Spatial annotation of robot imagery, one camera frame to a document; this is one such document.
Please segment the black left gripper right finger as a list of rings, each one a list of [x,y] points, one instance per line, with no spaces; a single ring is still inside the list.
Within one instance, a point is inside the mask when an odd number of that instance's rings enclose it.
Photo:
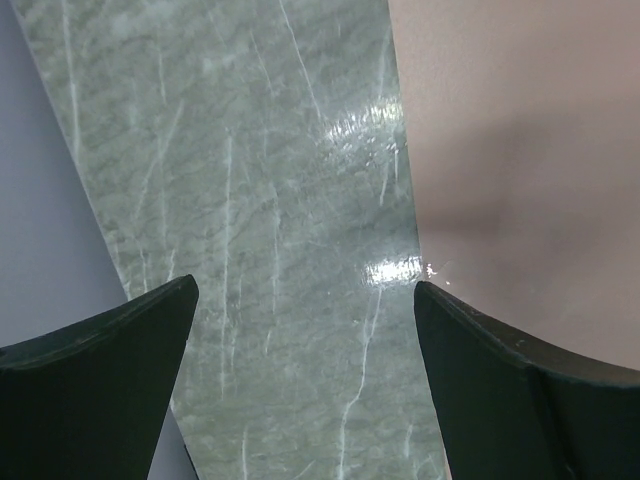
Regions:
[[[414,315],[454,479],[636,479],[639,373],[420,281]]]

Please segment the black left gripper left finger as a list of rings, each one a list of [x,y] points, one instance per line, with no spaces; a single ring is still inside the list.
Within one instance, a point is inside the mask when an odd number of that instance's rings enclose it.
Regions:
[[[2,478],[147,478],[198,298],[185,275],[2,348]]]

